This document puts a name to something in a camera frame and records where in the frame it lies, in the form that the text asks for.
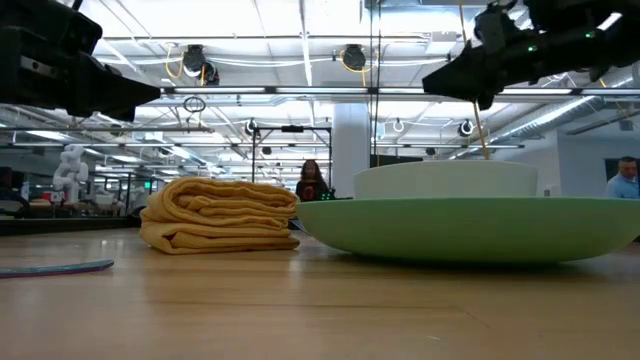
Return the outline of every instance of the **blue shirt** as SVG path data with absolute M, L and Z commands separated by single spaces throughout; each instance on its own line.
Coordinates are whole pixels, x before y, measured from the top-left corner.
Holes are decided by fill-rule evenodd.
M 618 174 L 607 183 L 605 196 L 614 199 L 640 199 L 638 180 L 629 180 Z

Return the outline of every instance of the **woman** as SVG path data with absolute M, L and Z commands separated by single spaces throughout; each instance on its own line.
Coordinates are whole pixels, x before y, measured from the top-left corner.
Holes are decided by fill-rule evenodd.
M 296 186 L 296 195 L 300 201 L 316 201 L 322 198 L 322 194 L 329 192 L 327 183 L 322 179 L 320 167 L 315 160 L 307 160 L 300 172 L 300 181 Z

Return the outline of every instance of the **table surface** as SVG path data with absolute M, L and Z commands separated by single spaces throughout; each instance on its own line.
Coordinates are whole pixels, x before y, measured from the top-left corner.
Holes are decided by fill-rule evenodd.
M 171 256 L 135 229 L 0 238 L 2 359 L 638 359 L 640 246 L 537 269 L 329 249 Z

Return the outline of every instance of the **person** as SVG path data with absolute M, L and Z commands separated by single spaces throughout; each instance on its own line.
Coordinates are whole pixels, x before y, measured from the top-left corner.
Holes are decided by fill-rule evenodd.
M 296 185 L 296 195 L 300 201 L 317 201 L 322 198 L 322 194 L 329 191 L 327 183 L 322 179 L 320 167 L 315 160 L 307 160 L 300 172 L 300 181 Z
M 620 159 L 618 174 L 607 183 L 605 195 L 614 199 L 640 199 L 636 159 L 631 156 Z

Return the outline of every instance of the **blue object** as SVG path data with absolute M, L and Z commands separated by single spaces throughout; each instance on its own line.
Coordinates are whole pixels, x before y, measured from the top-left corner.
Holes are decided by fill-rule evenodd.
M 640 199 L 638 180 L 629 180 L 618 174 L 607 183 L 605 196 L 612 199 Z
M 88 263 L 59 265 L 59 266 L 35 266 L 24 268 L 0 268 L 0 279 L 32 276 L 50 276 L 75 274 L 89 271 L 100 271 L 113 266 L 113 260 L 102 260 Z

